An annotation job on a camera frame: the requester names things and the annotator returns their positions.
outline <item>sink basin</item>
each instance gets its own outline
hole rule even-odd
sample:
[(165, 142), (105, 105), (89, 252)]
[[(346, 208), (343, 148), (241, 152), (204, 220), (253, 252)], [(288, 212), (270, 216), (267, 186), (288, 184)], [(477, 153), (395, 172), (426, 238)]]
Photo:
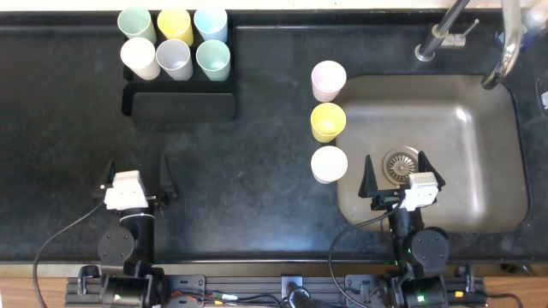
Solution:
[[(348, 171), (337, 189), (350, 222), (382, 214), (358, 197), (367, 154), (378, 188), (388, 189), (405, 181), (423, 151), (446, 181), (437, 203), (422, 209), (426, 226), (485, 233), (520, 226), (529, 204), (514, 102), (503, 86), (486, 91), (480, 80), (387, 75), (347, 82), (335, 102), (347, 116), (337, 146)], [(379, 230), (380, 222), (368, 229)]]

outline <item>drain strainer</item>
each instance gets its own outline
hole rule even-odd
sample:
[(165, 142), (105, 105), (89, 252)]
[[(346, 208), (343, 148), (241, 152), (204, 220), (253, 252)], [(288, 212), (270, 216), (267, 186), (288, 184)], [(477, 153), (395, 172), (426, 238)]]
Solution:
[(383, 160), (383, 171), (388, 181), (396, 185), (405, 184), (409, 175), (417, 172), (417, 154), (419, 152), (409, 146), (389, 151)]

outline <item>clear plastic bottle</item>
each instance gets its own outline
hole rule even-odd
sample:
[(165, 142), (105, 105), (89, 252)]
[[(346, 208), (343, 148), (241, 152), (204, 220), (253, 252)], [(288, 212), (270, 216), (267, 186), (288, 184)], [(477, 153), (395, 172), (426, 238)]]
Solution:
[[(521, 39), (521, 50), (529, 48), (534, 41), (548, 32), (546, 21), (548, 21), (548, 0), (535, 4), (522, 16), (523, 37)], [(500, 33), (497, 39), (504, 44), (504, 32)]]

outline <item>white wall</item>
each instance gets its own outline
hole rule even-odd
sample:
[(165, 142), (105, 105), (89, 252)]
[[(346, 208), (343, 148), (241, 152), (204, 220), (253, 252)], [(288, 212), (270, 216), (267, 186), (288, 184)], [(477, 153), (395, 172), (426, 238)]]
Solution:
[[(455, 0), (0, 0), (0, 11), (121, 10), (218, 6), (226, 9), (444, 9)], [(531, 7), (539, 0), (521, 0)], [(472, 0), (468, 8), (500, 8), (500, 0)]]

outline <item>wooden floor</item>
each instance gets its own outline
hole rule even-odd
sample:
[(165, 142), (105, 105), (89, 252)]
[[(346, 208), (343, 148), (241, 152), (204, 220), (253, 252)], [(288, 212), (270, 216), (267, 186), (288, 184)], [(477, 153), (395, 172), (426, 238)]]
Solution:
[[(40, 290), (50, 308), (63, 307), (66, 278), (41, 278)], [(527, 308), (548, 308), (548, 277), (487, 277), (489, 293), (514, 293)], [(39, 307), (31, 278), (0, 278), (0, 308)], [(513, 299), (490, 299), (490, 307), (516, 308)]]

